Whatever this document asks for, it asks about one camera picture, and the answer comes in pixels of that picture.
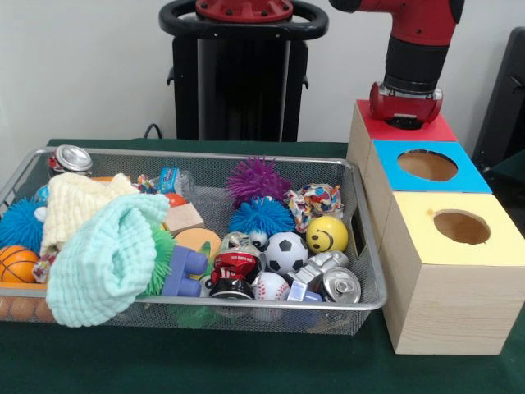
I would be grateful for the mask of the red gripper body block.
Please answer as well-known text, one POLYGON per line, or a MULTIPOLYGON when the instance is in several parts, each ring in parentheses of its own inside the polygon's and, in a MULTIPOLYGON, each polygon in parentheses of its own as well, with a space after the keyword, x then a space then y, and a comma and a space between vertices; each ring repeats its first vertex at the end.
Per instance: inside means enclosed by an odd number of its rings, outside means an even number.
POLYGON ((429 94, 406 94, 375 82, 370 91, 372 118, 391 126, 422 126, 432 123, 441 111, 443 93, 435 88, 429 94))

